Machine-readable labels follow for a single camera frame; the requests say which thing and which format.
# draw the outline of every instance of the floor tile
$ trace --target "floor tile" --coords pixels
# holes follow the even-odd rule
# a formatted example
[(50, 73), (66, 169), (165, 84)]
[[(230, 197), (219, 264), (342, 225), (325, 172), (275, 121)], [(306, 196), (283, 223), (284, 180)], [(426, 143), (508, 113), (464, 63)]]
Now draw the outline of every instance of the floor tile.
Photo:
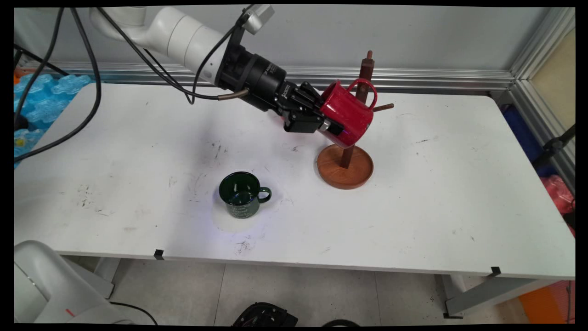
[[(122, 259), (111, 301), (147, 310), (160, 325), (212, 326), (224, 264)], [(142, 312), (119, 307), (137, 324), (152, 324)]]
[[(444, 319), (445, 291), (440, 277), (432, 274), (380, 272), (376, 280), (382, 325), (529, 322), (518, 298), (469, 313), (464, 319)], [(466, 288), (482, 281), (481, 277), (465, 279)]]
[(255, 302), (286, 309), (297, 326), (380, 325), (373, 272), (227, 264), (215, 326), (230, 326)]

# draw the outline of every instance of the scuff mark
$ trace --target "scuff mark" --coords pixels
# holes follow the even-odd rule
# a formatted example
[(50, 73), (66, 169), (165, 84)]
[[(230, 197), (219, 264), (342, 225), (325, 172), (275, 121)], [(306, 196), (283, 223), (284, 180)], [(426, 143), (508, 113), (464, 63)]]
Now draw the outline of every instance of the scuff mark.
[(196, 185), (198, 184), (198, 181), (200, 180), (200, 176), (202, 176), (202, 174), (198, 175), (198, 178), (196, 178), (196, 181), (194, 182), (194, 194), (196, 194)]
[(235, 252), (236, 255), (242, 254), (245, 251), (251, 250), (251, 245), (249, 244), (249, 242), (247, 240), (244, 240), (240, 243), (236, 243), (236, 245), (240, 245), (237, 248), (237, 252)]

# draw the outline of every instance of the table leg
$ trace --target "table leg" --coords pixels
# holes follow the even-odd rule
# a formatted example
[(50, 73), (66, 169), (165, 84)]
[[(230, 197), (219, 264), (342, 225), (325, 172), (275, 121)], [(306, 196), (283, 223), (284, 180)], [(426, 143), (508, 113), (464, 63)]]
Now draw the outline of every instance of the table leg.
[(112, 279), (121, 261), (115, 257), (101, 257), (96, 265), (94, 272), (89, 272), (78, 264), (71, 262), (68, 259), (65, 261), (70, 267), (83, 278), (90, 286), (92, 286), (104, 299), (109, 299), (114, 289)]
[(96, 265), (94, 274), (108, 282), (112, 282), (120, 262), (121, 260), (116, 257), (101, 257)]
[[(443, 284), (446, 285), (447, 282), (448, 280), (445, 277), (443, 279)], [(445, 301), (447, 316), (461, 317), (469, 311), (486, 306), (494, 306), (495, 304), (510, 300), (514, 297), (540, 289), (541, 287), (555, 282), (556, 280), (546, 279), (492, 277), (484, 283), (463, 293), (452, 293), (452, 295), (454, 295), (453, 297), (449, 297), (448, 294), (447, 297), (449, 299)], [(449, 288), (446, 285), (446, 293), (451, 293), (455, 290), (455, 288), (451, 288), (451, 286), (455, 285), (454, 282), (449, 279), (449, 283)]]

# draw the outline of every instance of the green enamel mug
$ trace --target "green enamel mug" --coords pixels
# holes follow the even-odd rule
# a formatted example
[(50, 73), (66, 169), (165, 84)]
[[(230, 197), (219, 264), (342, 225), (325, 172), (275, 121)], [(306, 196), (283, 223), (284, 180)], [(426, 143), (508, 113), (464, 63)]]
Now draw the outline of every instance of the green enamel mug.
[[(262, 192), (267, 193), (268, 196), (260, 198), (259, 193)], [(257, 177), (245, 171), (226, 176), (220, 182), (219, 194), (229, 214), (238, 219), (253, 216), (259, 210), (259, 204), (268, 202), (272, 197), (272, 191), (269, 188), (261, 187)]]

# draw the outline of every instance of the red mug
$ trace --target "red mug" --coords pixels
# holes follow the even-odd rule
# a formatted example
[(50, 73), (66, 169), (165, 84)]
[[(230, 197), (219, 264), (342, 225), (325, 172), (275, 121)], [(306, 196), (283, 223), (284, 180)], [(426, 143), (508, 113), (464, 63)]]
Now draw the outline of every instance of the red mug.
[[(370, 86), (373, 91), (373, 101), (369, 107), (351, 94), (351, 89), (360, 82)], [(322, 94), (322, 98), (325, 103), (320, 108), (320, 111), (327, 118), (341, 124), (344, 129), (339, 135), (333, 135), (326, 130), (321, 131), (321, 133), (341, 148), (354, 145), (372, 123), (372, 110), (377, 101), (376, 88), (370, 81), (358, 78), (347, 89), (344, 89), (341, 86), (341, 81), (337, 80), (327, 87)]]

